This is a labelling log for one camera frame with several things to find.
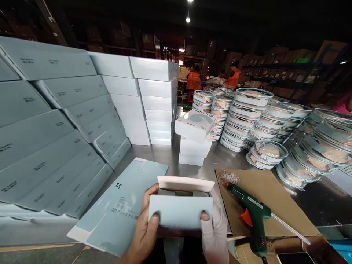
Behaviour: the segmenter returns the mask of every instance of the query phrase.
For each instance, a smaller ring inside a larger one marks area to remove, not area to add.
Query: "cardboard box on shelf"
[[[53,108],[61,109],[107,94],[98,75],[39,80],[34,85]]]
[[[0,128],[51,111],[27,81],[0,82]]]
[[[0,37],[0,56],[23,80],[96,75],[87,51],[82,49]]]
[[[88,54],[98,74],[134,78],[129,57],[91,51]]]

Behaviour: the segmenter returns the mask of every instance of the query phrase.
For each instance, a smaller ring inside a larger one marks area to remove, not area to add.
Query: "worker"
[[[237,88],[237,83],[238,83],[238,78],[241,73],[241,71],[238,69],[239,67],[239,60],[236,60],[235,62],[232,62],[232,72],[230,73],[230,77],[227,79],[227,82],[225,83],[225,86],[228,88],[236,89]]]
[[[194,70],[187,75],[186,90],[200,90],[201,89],[201,76],[199,74],[199,65],[194,66]]]
[[[150,196],[157,194],[158,191],[158,183],[145,191],[132,243],[119,260],[119,264],[166,263],[163,241],[157,239],[160,218],[154,214],[148,222]],[[182,255],[187,255],[187,257],[181,256],[179,263],[238,264],[227,250],[227,221],[225,214],[221,213],[221,206],[216,202],[216,199],[214,199],[212,221],[209,215],[203,211],[200,222],[201,240],[198,238],[190,239],[192,242],[198,239],[201,247],[197,247],[197,243],[188,243],[187,238],[184,238]]]
[[[347,93],[340,100],[338,100],[336,105],[333,106],[331,110],[344,114],[350,114],[352,112],[352,92]]]

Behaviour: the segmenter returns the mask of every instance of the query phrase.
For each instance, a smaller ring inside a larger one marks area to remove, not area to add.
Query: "clear plastic container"
[[[193,93],[193,100],[198,102],[211,104],[213,102],[214,94],[208,91],[196,90]]]
[[[240,118],[249,119],[253,121],[259,120],[261,115],[261,111],[259,110],[251,110],[237,104],[232,104],[230,106],[230,111]]]
[[[210,103],[205,104],[205,103],[202,103],[202,102],[199,102],[199,101],[193,99],[192,108],[194,108],[194,109],[197,109],[202,112],[210,113],[211,107],[212,107],[212,104],[210,104]]]
[[[213,93],[214,95],[224,95],[225,94],[225,90],[220,89],[220,88],[215,88],[212,87],[209,89],[211,93]]]
[[[233,98],[225,95],[216,95],[213,98],[212,108],[216,110],[229,110]]]
[[[249,121],[244,118],[240,118],[240,117],[236,116],[236,114],[231,111],[229,112],[229,115],[227,116],[227,120],[230,121],[231,123],[234,123],[238,127],[244,128],[247,130],[253,128],[254,123],[255,123],[254,121]]]
[[[236,124],[233,124],[233,123],[229,122],[228,120],[225,123],[225,129],[230,131],[232,134],[234,134],[238,137],[241,137],[241,138],[248,138],[250,132],[253,130],[253,129],[246,130],[246,129],[240,128],[240,127],[236,126]]]
[[[223,132],[222,135],[224,138],[230,140],[233,143],[236,143],[238,145],[244,145],[246,143],[246,141],[249,139],[249,136],[247,138],[242,138],[242,137],[238,137],[235,134],[232,134],[230,131],[227,131],[226,129]]]
[[[255,142],[260,158],[272,163],[277,164],[289,155],[287,149],[275,141],[258,140]]]
[[[296,112],[292,115],[293,118],[305,118],[307,115],[310,114],[311,111],[313,111],[313,109],[309,108],[308,106],[304,106],[301,104],[288,103],[286,105],[296,110]]]
[[[256,127],[278,132],[284,124],[285,122],[273,121],[265,116],[261,116],[260,119],[256,122]]]
[[[263,116],[269,117],[272,120],[279,122],[287,121],[293,114],[295,110],[281,103],[270,102],[266,109],[263,111]]]
[[[210,113],[216,115],[216,119],[223,120],[227,118],[228,110],[217,110],[212,107]]]
[[[242,146],[231,142],[230,140],[226,139],[224,136],[220,138],[220,143],[234,152],[240,152],[242,150]]]
[[[236,104],[249,109],[264,110],[273,93],[256,88],[239,88],[236,90],[234,100]]]

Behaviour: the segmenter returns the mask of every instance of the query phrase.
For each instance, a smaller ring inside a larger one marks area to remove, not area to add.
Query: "cardboard box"
[[[139,88],[142,95],[173,98],[177,93],[177,79],[169,82],[139,79]]]
[[[0,37],[0,56],[23,80],[96,75],[87,51],[82,49]]]
[[[103,114],[114,109],[109,94],[64,108],[63,111],[76,127],[83,127]]]
[[[61,109],[107,94],[98,75],[36,81],[34,85],[53,108]]]
[[[66,187],[53,201],[45,206],[44,210],[55,215],[67,212],[76,198],[84,191],[98,172],[104,167],[105,162],[97,155],[94,162],[86,167],[68,187]]]
[[[78,130],[89,143],[92,143],[109,127],[120,125],[121,120],[118,118],[116,110],[113,109],[85,126],[78,128]]]
[[[122,158],[125,156],[127,151],[131,148],[131,143],[128,139],[124,141],[124,143],[120,146],[120,148],[116,151],[116,153],[111,157],[108,164],[114,170]]]
[[[77,130],[43,147],[0,172],[0,200],[15,203],[49,177],[85,147],[87,142]],[[25,207],[36,210],[34,200]]]
[[[96,72],[125,78],[134,78],[129,57],[88,51]]]
[[[113,170],[108,164],[98,172],[94,179],[89,183],[89,185],[84,189],[84,191],[77,197],[73,202],[72,206],[65,213],[66,215],[79,218],[90,202],[93,200],[94,196],[98,193],[100,188],[104,185],[106,180],[110,177]]]
[[[51,110],[27,81],[0,82],[0,94],[0,127]]]
[[[130,57],[130,60],[137,79],[171,81],[175,77],[175,66],[171,61],[139,57]]]
[[[17,73],[0,57],[0,81],[19,80]]]
[[[16,204],[35,211],[41,211],[59,195],[82,171],[98,157],[94,149],[87,145],[84,150],[71,158]]]
[[[110,94],[140,96],[138,80],[102,75],[103,81]]]
[[[178,118],[175,123],[176,134],[190,140],[203,143],[209,131],[213,128],[216,116],[192,109]]]
[[[73,130],[59,110],[0,128],[0,171]]]

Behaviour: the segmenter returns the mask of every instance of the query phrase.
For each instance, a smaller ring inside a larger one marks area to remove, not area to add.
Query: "container lid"
[[[272,158],[285,158],[289,154],[283,145],[271,140],[256,141],[256,149],[259,154],[264,154]]]
[[[274,96],[273,93],[262,90],[262,89],[257,89],[257,88],[239,88],[236,90],[237,93],[242,93],[244,95],[248,96],[253,96],[257,98],[272,98]]]

